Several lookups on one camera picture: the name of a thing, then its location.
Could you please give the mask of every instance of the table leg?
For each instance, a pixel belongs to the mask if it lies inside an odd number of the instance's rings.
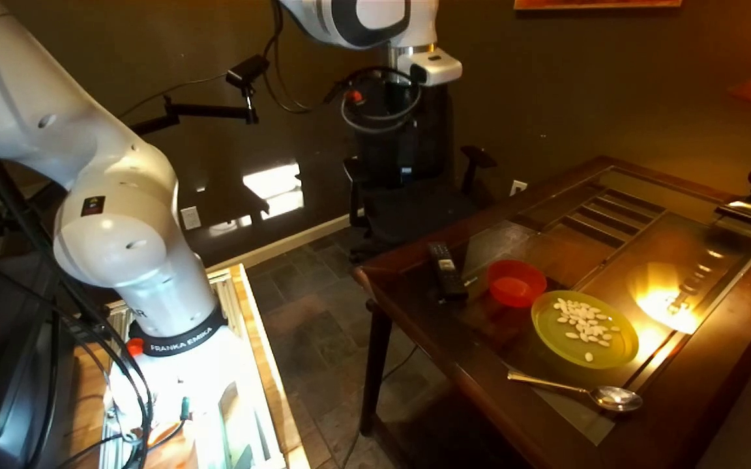
[[[366,369],[366,396],[361,409],[357,431],[363,435],[374,435],[375,428],[375,409],[377,409],[377,392],[381,392],[381,375],[385,363],[385,347],[390,342],[390,317],[381,313],[375,302],[367,302],[370,317],[370,347],[367,347],[367,369]]]

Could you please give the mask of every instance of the wall outlet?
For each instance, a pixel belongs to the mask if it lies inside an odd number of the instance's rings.
[[[508,198],[523,192],[526,187],[530,187],[526,181],[512,181],[512,186],[508,186]]]

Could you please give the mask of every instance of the spoon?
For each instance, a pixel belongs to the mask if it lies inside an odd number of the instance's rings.
[[[533,386],[543,386],[543,389],[559,389],[559,392],[569,392],[569,394],[582,394],[591,405],[597,405],[599,409],[613,412],[613,414],[629,414],[629,412],[641,409],[641,396],[637,392],[620,389],[620,386],[582,389],[582,386],[543,381],[543,377],[523,375],[523,373],[516,373],[516,369],[508,369],[507,381],[520,381],[520,384],[533,384]]]

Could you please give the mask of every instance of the wooden frame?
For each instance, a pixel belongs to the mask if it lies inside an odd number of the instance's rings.
[[[513,10],[625,10],[680,6],[684,0],[513,0]]]

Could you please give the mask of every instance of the tabletop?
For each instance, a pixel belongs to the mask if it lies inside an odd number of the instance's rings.
[[[615,158],[591,158],[526,192],[363,263],[377,310],[430,351],[478,412],[534,467],[693,465],[751,373],[751,221],[722,213],[733,196]],[[428,246],[445,243],[473,285],[443,302]],[[523,260],[551,293],[597,298],[629,317],[637,354],[589,369],[553,354],[530,310],[487,298],[487,268]],[[670,316],[641,298],[670,278]],[[617,384],[637,414],[507,384],[508,369]]]

